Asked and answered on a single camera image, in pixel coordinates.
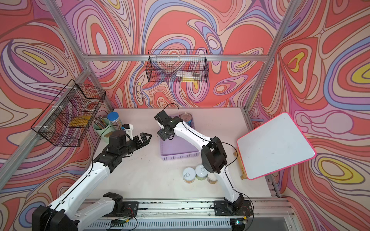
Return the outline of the blue label soup can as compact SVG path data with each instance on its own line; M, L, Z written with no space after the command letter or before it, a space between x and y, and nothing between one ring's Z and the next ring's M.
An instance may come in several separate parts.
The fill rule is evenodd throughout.
M193 117L190 113L184 112L180 115L180 118L189 126L192 125Z

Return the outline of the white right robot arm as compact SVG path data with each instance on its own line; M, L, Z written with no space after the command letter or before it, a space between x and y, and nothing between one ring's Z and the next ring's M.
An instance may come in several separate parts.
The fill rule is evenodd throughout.
M244 203L244 196L234 187L227 169L227 154L223 142L218 137L207 137L178 116L171 117L165 111L160 111L154 116L160 126L158 135L163 141L170 137L178 136L200 150L201 162L205 169L216 176L224 191L224 200L229 213L235 215Z

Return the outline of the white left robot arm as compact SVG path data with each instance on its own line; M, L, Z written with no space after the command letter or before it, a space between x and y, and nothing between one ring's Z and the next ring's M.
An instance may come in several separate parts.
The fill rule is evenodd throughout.
M147 146L151 138L151 134L144 132L131 138L124 130L114 131L109 144L65 193L48 206L35 209L32 213L32 230L83 231L105 215L122 215L127 210L123 197L112 192L104 194L100 200L82 210L79 208L125 157Z

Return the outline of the purple perforated plastic basket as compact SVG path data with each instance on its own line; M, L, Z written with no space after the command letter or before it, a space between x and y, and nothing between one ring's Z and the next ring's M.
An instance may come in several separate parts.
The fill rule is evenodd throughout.
M195 146L178 136L174 136L171 140L160 140L160 150L163 160L198 157L200 154Z

